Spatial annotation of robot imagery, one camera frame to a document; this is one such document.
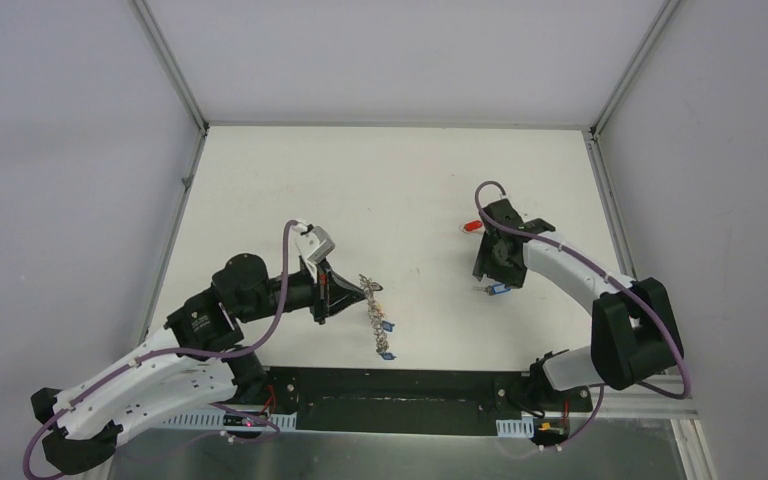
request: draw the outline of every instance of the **blue clip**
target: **blue clip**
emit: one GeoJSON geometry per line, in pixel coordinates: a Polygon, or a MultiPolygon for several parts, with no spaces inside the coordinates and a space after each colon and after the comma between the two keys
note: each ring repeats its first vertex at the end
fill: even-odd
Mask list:
{"type": "Polygon", "coordinates": [[[511,287],[504,283],[497,283],[490,286],[490,295],[500,295],[502,293],[508,293],[511,291],[511,287]]]}

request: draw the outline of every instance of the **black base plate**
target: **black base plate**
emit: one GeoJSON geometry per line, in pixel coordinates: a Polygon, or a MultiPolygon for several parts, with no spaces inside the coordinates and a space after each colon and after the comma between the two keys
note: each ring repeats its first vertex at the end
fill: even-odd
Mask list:
{"type": "MultiPolygon", "coordinates": [[[[496,420],[521,416],[500,393],[527,382],[520,372],[272,367],[266,384],[299,430],[495,436],[496,420]]],[[[565,399],[572,412],[593,408],[578,390],[565,399]]]]}

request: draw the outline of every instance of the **metal chain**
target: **metal chain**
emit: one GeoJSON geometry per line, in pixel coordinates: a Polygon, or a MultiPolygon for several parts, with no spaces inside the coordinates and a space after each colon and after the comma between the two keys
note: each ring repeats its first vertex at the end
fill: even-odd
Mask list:
{"type": "Polygon", "coordinates": [[[360,287],[366,295],[369,322],[372,324],[372,333],[375,335],[375,353],[383,356],[387,354],[387,350],[390,348],[390,344],[387,343],[387,332],[384,331],[382,324],[387,315],[384,314],[381,305],[374,298],[375,292],[381,290],[381,285],[373,282],[371,278],[360,275],[360,287]]]}

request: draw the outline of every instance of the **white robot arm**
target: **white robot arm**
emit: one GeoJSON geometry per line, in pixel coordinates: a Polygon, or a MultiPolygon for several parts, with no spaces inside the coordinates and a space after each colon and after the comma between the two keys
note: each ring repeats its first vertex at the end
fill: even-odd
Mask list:
{"type": "MultiPolygon", "coordinates": [[[[270,279],[260,257],[237,255],[136,349],[80,385],[36,392],[34,415],[51,430],[42,440],[49,463],[64,474],[80,473],[167,418],[213,402],[246,403],[265,379],[253,350],[279,316],[249,347],[240,345],[240,323],[299,308],[324,323],[365,300],[363,290],[331,269],[325,257],[334,242],[325,230],[301,220],[288,228],[298,234],[298,272],[270,279]]],[[[285,230],[285,255],[289,234],[285,230]]]]}
{"type": "Polygon", "coordinates": [[[591,345],[550,352],[531,366],[530,376],[540,384],[532,392],[534,404],[581,386],[605,384],[622,390],[676,365],[670,343],[682,355],[681,340],[660,282],[609,275],[571,248],[551,224],[542,219],[524,222],[504,196],[481,207],[480,214],[485,232],[473,269],[476,278],[488,276],[521,288],[526,272],[533,270],[569,294],[593,319],[591,345]]]}

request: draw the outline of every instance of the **purple cable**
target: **purple cable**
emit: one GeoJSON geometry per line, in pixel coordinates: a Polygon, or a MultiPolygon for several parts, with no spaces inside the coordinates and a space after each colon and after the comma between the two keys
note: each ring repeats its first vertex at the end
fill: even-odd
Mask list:
{"type": "MultiPolygon", "coordinates": [[[[295,225],[298,225],[298,223],[299,222],[295,220],[289,220],[287,221],[286,224],[284,224],[284,237],[281,244],[281,248],[282,248],[281,250],[281,256],[282,256],[281,290],[280,290],[280,293],[278,294],[278,308],[276,309],[277,311],[275,312],[275,319],[272,320],[272,324],[269,325],[269,329],[266,330],[266,333],[264,333],[263,336],[260,337],[260,339],[258,339],[256,342],[254,342],[250,346],[243,348],[242,350],[234,350],[232,352],[211,352],[209,350],[198,350],[195,348],[162,348],[160,350],[151,351],[141,357],[137,357],[136,358],[137,363],[141,364],[146,360],[151,360],[152,358],[159,357],[161,355],[170,355],[170,354],[193,355],[193,356],[199,356],[199,357],[213,357],[213,358],[237,358],[237,357],[242,357],[254,352],[258,348],[260,348],[264,343],[266,343],[266,341],[269,340],[269,337],[271,337],[272,334],[275,333],[275,329],[278,328],[278,322],[281,321],[281,315],[284,313],[284,305],[287,303],[287,289],[289,287],[288,278],[289,278],[289,264],[290,264],[290,229],[292,229],[295,225]]],[[[109,383],[111,380],[118,377],[119,375],[122,375],[123,373],[127,372],[130,369],[131,369],[130,365],[122,365],[116,370],[113,370],[109,374],[105,375],[101,380],[90,385],[86,390],[84,390],[78,396],[72,399],[69,402],[70,405],[74,407],[77,404],[83,402],[84,399],[92,395],[99,388],[103,387],[104,385],[109,383]]],[[[50,419],[48,419],[47,422],[45,422],[39,428],[39,430],[37,430],[34,436],[31,437],[31,441],[28,442],[28,446],[25,447],[25,454],[22,456],[22,472],[25,474],[25,478],[27,478],[28,480],[56,480],[58,478],[63,477],[62,473],[57,473],[55,475],[51,475],[48,477],[38,477],[34,475],[34,473],[31,471],[31,453],[34,451],[34,447],[36,446],[39,439],[42,438],[43,434],[45,434],[46,430],[48,430],[52,425],[54,425],[57,422],[57,420],[59,420],[63,415],[66,414],[66,412],[68,412],[68,410],[63,409],[55,413],[50,419]]],[[[247,415],[243,412],[237,412],[236,410],[234,410],[234,413],[239,413],[239,414],[242,414],[243,416],[247,415]]],[[[263,421],[267,422],[268,426],[275,428],[276,431],[278,431],[278,427],[275,424],[268,422],[267,420],[263,420],[263,421]]],[[[257,442],[239,442],[239,443],[257,443],[257,442]]]]}
{"type": "MultiPolygon", "coordinates": [[[[272,440],[273,438],[275,438],[275,436],[277,436],[279,433],[281,433],[281,429],[278,428],[278,425],[275,425],[274,423],[270,422],[269,420],[260,418],[260,417],[258,417],[256,415],[251,415],[249,413],[246,413],[246,412],[243,412],[243,411],[240,411],[240,410],[235,410],[235,409],[233,409],[231,407],[226,407],[225,405],[222,405],[221,403],[211,403],[210,405],[215,407],[215,408],[218,408],[219,410],[223,410],[225,412],[232,413],[234,415],[239,415],[241,417],[244,417],[244,418],[248,419],[249,421],[252,421],[252,422],[255,422],[255,423],[259,423],[261,425],[270,427],[273,430],[275,430],[275,433],[271,433],[269,435],[261,434],[257,438],[237,438],[237,437],[233,437],[233,436],[228,437],[228,438],[231,438],[234,441],[234,443],[263,443],[263,442],[268,442],[269,440],[272,440]]],[[[130,460],[132,462],[142,463],[142,464],[152,464],[152,463],[159,462],[160,460],[163,460],[164,458],[168,458],[171,455],[174,455],[174,454],[180,452],[181,450],[184,450],[184,449],[188,448],[192,444],[194,444],[194,443],[196,443],[196,442],[198,442],[198,441],[200,441],[200,440],[202,440],[204,438],[207,438],[207,437],[210,437],[210,436],[215,436],[215,435],[220,435],[220,434],[217,433],[217,432],[205,432],[205,433],[202,433],[201,435],[193,437],[193,438],[187,440],[186,442],[178,445],[177,447],[172,448],[171,450],[163,452],[160,455],[154,455],[154,456],[151,456],[151,457],[148,457],[148,458],[135,458],[135,457],[132,457],[132,456],[130,456],[127,453],[124,453],[124,452],[123,452],[122,456],[124,456],[125,458],[127,458],[128,460],[130,460]]]]}
{"type": "MultiPolygon", "coordinates": [[[[487,185],[493,185],[497,187],[501,192],[502,195],[507,195],[507,192],[505,191],[505,187],[502,186],[501,183],[496,182],[494,180],[488,180],[481,185],[478,186],[478,188],[475,189],[475,207],[478,209],[478,215],[481,216],[482,220],[484,220],[486,223],[489,223],[490,225],[496,227],[502,232],[511,234],[511,235],[517,235],[520,237],[525,237],[530,240],[537,240],[539,242],[543,242],[546,244],[549,244],[567,255],[570,255],[571,257],[575,258],[579,262],[583,263],[587,268],[590,270],[593,270],[596,275],[599,275],[602,278],[605,278],[608,283],[610,283],[614,288],[619,290],[623,293],[623,295],[627,296],[631,299],[635,304],[637,304],[638,307],[640,307],[646,315],[649,316],[649,318],[652,319],[652,322],[655,324],[655,327],[658,329],[658,331],[661,333],[661,336],[664,338],[664,341],[667,344],[667,347],[670,349],[670,353],[673,355],[673,359],[676,362],[676,366],[678,367],[679,374],[681,375],[681,381],[683,384],[683,390],[681,393],[674,393],[667,390],[664,390],[660,387],[656,387],[655,385],[651,385],[647,382],[638,382],[638,385],[641,385],[645,388],[648,388],[649,390],[652,390],[654,392],[660,393],[661,395],[669,398],[674,398],[677,400],[683,400],[685,398],[690,397],[690,375],[687,373],[687,367],[684,364],[684,359],[681,357],[681,353],[678,351],[678,346],[676,345],[675,341],[673,340],[672,335],[670,335],[670,332],[667,330],[666,325],[664,325],[664,321],[661,320],[661,317],[658,316],[657,313],[655,313],[654,310],[652,310],[649,305],[646,304],[640,297],[634,294],[631,290],[626,288],[623,284],[621,284],[619,281],[617,281],[614,277],[608,275],[608,272],[602,269],[599,265],[594,263],[589,258],[585,257],[581,253],[579,253],[576,250],[573,250],[572,248],[562,245],[559,242],[556,242],[555,240],[552,240],[550,238],[541,237],[539,235],[535,235],[533,233],[523,232],[520,230],[516,230],[510,227],[506,227],[492,218],[490,218],[489,215],[484,211],[484,209],[481,207],[481,201],[478,199],[478,195],[481,193],[481,190],[486,187],[487,185]]],[[[584,427],[582,427],[580,430],[576,431],[576,434],[583,430],[584,427]]]]}
{"type": "Polygon", "coordinates": [[[263,435],[261,434],[257,438],[236,438],[234,437],[234,442],[236,443],[263,443],[268,442],[278,436],[279,433],[281,433],[281,429],[278,428],[278,425],[275,425],[274,423],[270,422],[269,420],[265,418],[260,418],[257,415],[252,415],[248,412],[244,412],[242,410],[236,410],[234,408],[231,408],[227,405],[222,405],[221,403],[211,403],[213,407],[218,408],[219,410],[222,410],[223,412],[227,412],[233,415],[239,415],[251,422],[259,423],[261,425],[267,426],[273,430],[275,430],[275,433],[270,433],[269,435],[263,435]]]}
{"type": "MultiPolygon", "coordinates": [[[[605,386],[599,385],[599,398],[596,400],[596,405],[593,407],[593,411],[590,412],[590,416],[587,417],[587,420],[584,421],[584,423],[578,427],[578,429],[573,432],[572,435],[570,435],[566,440],[559,443],[557,446],[559,447],[565,447],[567,446],[575,437],[579,436],[581,432],[583,432],[587,427],[590,426],[590,422],[593,421],[594,418],[596,418],[596,415],[599,413],[599,410],[602,408],[602,400],[605,398],[605,386]]],[[[532,450],[525,455],[521,456],[514,456],[510,453],[506,452],[503,448],[499,447],[499,450],[502,452],[502,454],[512,460],[525,460],[526,458],[534,455],[535,453],[541,452],[541,450],[532,450]]]]}

